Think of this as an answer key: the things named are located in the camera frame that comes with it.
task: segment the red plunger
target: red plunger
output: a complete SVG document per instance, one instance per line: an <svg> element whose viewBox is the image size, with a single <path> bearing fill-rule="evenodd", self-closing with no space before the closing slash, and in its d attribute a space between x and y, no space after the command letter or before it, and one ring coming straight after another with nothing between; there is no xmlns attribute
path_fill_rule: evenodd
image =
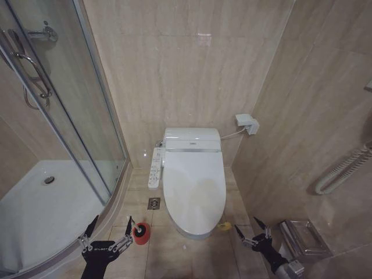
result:
<svg viewBox="0 0 372 279"><path fill-rule="evenodd" d="M148 223L138 223L136 224L132 219L133 228L133 238L136 244L143 245L146 244L150 239L150 226Z"/></svg>

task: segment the toilet lid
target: toilet lid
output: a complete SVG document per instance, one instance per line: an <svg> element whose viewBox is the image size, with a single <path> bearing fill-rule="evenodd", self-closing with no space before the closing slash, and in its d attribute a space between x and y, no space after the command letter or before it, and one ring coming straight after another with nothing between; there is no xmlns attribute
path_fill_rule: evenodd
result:
<svg viewBox="0 0 372 279"><path fill-rule="evenodd" d="M209 233L226 202L221 152L166 152L164 161L163 191L171 218L189 234Z"/></svg>

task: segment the robotic arm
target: robotic arm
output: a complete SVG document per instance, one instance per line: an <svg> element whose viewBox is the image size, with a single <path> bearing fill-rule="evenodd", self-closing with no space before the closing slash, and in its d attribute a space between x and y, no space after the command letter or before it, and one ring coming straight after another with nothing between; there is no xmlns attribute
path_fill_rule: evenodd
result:
<svg viewBox="0 0 372 279"><path fill-rule="evenodd" d="M271 266L272 272L279 279L300 279L303 277L304 268L299 261L288 262L272 246L273 239L271 230L262 221L254 217L264 233L259 234L252 239L245 238L241 230L235 225L235 229L242 241L243 246L251 248L255 252L260 252Z"/></svg>
<svg viewBox="0 0 372 279"><path fill-rule="evenodd" d="M89 238L93 233L98 215L87 227L82 237L79 237L83 249L82 256L87 262L81 279L103 279L107 265L116 260L132 243L132 217L129 218L125 235L118 241L93 241Z"/></svg>

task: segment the marble wall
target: marble wall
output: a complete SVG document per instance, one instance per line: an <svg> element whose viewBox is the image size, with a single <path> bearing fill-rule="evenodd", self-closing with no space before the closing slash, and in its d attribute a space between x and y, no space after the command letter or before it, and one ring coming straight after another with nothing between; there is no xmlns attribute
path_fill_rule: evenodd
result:
<svg viewBox="0 0 372 279"><path fill-rule="evenodd" d="M253 111L293 0L84 3L138 168L166 127L238 130L234 115ZM225 165L240 140L223 142Z"/></svg>
<svg viewBox="0 0 372 279"><path fill-rule="evenodd" d="M21 81L3 60L0 60L0 76L3 77L0 79L0 117L38 160L66 159L66 151L43 115L26 105ZM30 95L29 100L35 106Z"/></svg>
<svg viewBox="0 0 372 279"><path fill-rule="evenodd" d="M372 162L327 196L314 182L372 140L372 1L297 0L232 164L250 216L310 218L334 257L309 278L372 272Z"/></svg>
<svg viewBox="0 0 372 279"><path fill-rule="evenodd" d="M0 199L37 162L35 154L0 117Z"/></svg>

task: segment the yellow object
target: yellow object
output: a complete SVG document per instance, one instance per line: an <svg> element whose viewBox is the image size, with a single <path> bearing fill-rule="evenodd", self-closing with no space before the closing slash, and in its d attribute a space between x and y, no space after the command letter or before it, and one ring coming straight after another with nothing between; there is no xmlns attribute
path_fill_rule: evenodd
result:
<svg viewBox="0 0 372 279"><path fill-rule="evenodd" d="M229 222L221 223L217 225L217 228L219 228L222 231L228 231L232 228L232 225Z"/></svg>

